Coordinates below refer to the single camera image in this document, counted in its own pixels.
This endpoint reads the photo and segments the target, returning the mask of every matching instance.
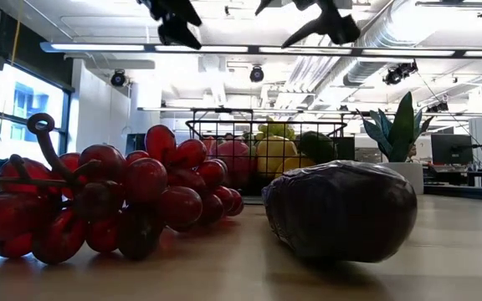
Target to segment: security camera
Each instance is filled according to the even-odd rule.
[[[250,81],[253,83],[259,83],[264,80],[264,71],[261,66],[254,66],[252,71],[250,71]]]
[[[115,74],[110,78],[110,84],[112,84],[113,87],[125,87],[128,82],[129,80],[125,76],[125,70],[123,69],[115,70]]]

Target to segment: computer monitor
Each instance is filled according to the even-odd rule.
[[[469,135],[431,135],[434,164],[467,165],[474,160]]]
[[[355,137],[334,137],[338,160],[355,160]]]

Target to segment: wooden table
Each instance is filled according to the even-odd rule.
[[[88,247],[47,267],[0,258],[0,300],[482,300],[482,201],[423,196],[416,227],[384,263],[311,268],[271,234],[262,207],[207,235],[162,236],[143,263]]]

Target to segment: ceiling camera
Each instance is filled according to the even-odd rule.
[[[410,74],[415,72],[418,72],[416,60],[414,60],[411,64],[403,63],[399,64],[397,67],[388,69],[388,74],[382,79],[382,81],[387,85],[399,84],[401,83],[401,80],[406,79],[410,76]]]
[[[252,71],[250,71],[250,81],[253,83],[259,83],[264,80],[264,71],[261,66],[254,66]]]
[[[115,70],[115,74],[110,78],[110,84],[112,84],[113,87],[124,87],[127,83],[128,79],[125,75],[125,70],[123,69]]]

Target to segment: wire basket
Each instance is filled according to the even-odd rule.
[[[226,165],[228,186],[241,189],[244,195],[259,195],[262,187],[285,171],[354,160],[354,138],[343,136],[345,123],[254,120],[251,110],[239,111],[249,116],[245,120],[193,118],[186,125],[191,138],[206,144],[208,159]]]

